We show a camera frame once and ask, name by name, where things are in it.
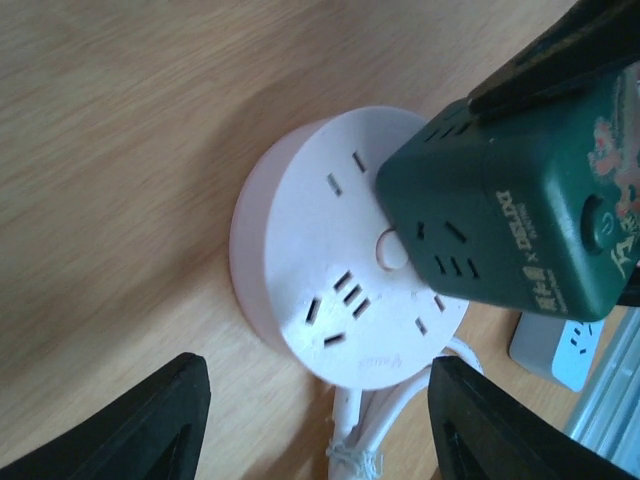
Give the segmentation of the light blue power strip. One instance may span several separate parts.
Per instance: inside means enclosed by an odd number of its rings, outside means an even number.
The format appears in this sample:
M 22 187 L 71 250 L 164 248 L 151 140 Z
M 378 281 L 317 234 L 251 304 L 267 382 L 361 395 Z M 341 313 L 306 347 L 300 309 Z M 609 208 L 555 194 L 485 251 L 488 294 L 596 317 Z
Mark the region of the light blue power strip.
M 573 392 L 587 381 L 605 320 L 580 322 L 523 313 L 509 356 L 528 372 Z

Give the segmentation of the dark green patterned cube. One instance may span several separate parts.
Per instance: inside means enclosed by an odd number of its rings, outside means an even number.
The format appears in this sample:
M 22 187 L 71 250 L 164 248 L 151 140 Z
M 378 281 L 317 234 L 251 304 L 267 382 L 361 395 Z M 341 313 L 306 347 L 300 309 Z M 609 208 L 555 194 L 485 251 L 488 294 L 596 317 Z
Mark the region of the dark green patterned cube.
M 434 291 L 595 321 L 639 288 L 639 68 L 493 121 L 447 107 L 375 191 Z

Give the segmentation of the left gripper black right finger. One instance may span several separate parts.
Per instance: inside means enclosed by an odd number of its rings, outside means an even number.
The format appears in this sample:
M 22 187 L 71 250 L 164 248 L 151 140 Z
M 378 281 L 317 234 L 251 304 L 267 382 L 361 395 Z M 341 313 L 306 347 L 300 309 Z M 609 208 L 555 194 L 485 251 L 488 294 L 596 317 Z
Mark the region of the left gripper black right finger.
M 630 479 L 461 358 L 437 358 L 428 405 L 443 479 Z

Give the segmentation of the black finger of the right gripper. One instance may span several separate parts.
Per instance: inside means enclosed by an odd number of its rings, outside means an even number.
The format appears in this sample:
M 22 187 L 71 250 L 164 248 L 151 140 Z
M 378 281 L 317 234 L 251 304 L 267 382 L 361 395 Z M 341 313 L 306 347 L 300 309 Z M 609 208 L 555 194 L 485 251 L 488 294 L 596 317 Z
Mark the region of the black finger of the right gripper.
M 578 1 L 470 92 L 478 118 L 545 103 L 639 60 L 637 1 Z

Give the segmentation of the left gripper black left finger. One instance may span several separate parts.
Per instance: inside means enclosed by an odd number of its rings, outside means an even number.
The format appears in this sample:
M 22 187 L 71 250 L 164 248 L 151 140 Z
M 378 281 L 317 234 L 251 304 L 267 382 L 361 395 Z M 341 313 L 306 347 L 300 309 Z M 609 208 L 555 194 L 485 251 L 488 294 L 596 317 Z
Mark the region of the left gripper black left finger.
M 206 361 L 182 353 L 3 479 L 193 479 L 210 405 Z

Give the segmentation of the pink round socket hub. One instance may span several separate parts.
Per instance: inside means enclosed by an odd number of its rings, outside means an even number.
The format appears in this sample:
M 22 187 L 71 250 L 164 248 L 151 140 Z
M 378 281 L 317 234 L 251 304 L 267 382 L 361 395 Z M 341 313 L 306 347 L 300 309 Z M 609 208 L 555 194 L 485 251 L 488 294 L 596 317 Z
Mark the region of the pink round socket hub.
M 374 193 L 381 165 L 424 125 L 368 106 L 298 127 L 239 195 L 229 237 L 239 305 L 263 341 L 329 384 L 378 390 L 408 379 L 468 309 L 417 276 Z

